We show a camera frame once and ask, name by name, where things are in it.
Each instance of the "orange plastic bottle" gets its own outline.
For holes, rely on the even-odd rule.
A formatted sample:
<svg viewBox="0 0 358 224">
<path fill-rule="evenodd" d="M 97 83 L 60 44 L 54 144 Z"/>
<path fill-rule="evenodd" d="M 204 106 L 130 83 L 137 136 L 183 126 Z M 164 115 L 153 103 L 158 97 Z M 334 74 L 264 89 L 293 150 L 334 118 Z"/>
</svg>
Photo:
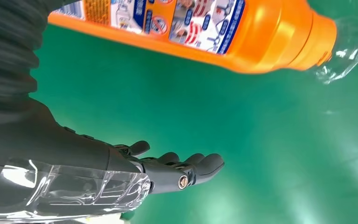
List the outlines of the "orange plastic bottle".
<svg viewBox="0 0 358 224">
<path fill-rule="evenodd" d="M 239 73 L 318 67 L 330 82 L 358 63 L 358 19 L 306 0 L 81 0 L 49 22 Z"/>
</svg>

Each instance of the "bottle label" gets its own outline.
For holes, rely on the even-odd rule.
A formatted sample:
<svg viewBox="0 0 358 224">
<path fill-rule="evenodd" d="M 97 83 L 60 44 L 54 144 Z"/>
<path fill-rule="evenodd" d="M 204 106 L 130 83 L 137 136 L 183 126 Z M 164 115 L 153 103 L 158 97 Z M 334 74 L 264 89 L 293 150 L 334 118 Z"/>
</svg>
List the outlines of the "bottle label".
<svg viewBox="0 0 358 224">
<path fill-rule="evenodd" d="M 55 13 L 223 55 L 244 8 L 244 0 L 81 0 Z"/>
</svg>

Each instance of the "green floor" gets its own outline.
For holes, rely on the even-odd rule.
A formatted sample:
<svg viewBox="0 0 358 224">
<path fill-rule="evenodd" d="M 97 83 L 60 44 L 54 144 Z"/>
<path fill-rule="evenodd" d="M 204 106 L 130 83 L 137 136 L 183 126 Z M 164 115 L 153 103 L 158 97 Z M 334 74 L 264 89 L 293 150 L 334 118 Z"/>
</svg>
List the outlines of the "green floor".
<svg viewBox="0 0 358 224">
<path fill-rule="evenodd" d="M 358 0 L 311 0 L 333 18 Z M 221 174 L 152 195 L 133 224 L 358 224 L 358 67 L 331 85 L 246 76 L 50 26 L 34 97 L 57 120 L 149 156 L 220 153 Z"/>
</svg>

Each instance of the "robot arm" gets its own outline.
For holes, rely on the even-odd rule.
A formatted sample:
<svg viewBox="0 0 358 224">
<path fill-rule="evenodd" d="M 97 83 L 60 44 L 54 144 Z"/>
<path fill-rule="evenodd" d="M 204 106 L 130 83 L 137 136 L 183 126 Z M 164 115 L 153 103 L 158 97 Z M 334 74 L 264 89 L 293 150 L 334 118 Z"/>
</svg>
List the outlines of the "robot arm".
<svg viewBox="0 0 358 224">
<path fill-rule="evenodd" d="M 123 212 L 136 208 L 138 204 L 119 210 L 114 208 L 143 200 L 140 194 L 179 191 L 206 182 L 224 165 L 217 154 L 207 157 L 195 154 L 184 162 L 180 162 L 175 153 L 139 159 L 136 156 L 149 149 L 146 142 L 131 147 L 113 146 L 87 135 L 78 135 L 57 124 L 45 105 L 28 96 L 37 89 L 30 70 L 39 64 L 33 50 L 42 44 L 47 17 L 53 10 L 74 1 L 0 0 L 0 219 L 9 219 L 14 213 L 13 218 L 18 221 L 21 216 L 43 219 L 54 214 L 55 217 L 73 218 L 103 214 L 101 211 Z M 85 178 L 103 181 L 100 187 L 93 187 Z M 14 191 L 7 190 L 20 179 L 35 181 L 17 183 L 12 188 Z M 131 193 L 131 189 L 125 186 L 135 180 L 150 184 L 142 184 L 139 188 L 142 190 Z M 128 203 L 116 203 L 115 200 L 111 203 L 110 198 L 114 197 L 109 194 L 117 188 L 126 196 L 120 201 L 128 200 Z M 5 195 L 8 192 L 27 196 L 18 196 L 16 201 L 13 194 Z M 110 200 L 109 203 L 101 203 L 103 195 L 106 195 L 103 200 Z M 74 208 L 70 203 L 66 209 L 62 206 L 57 208 L 54 203 L 59 201 L 54 201 L 54 197 L 66 202 L 79 202 L 77 205 L 84 201 L 90 204 L 99 201 L 96 206 L 100 209 L 89 210 L 90 206 Z"/>
</svg>

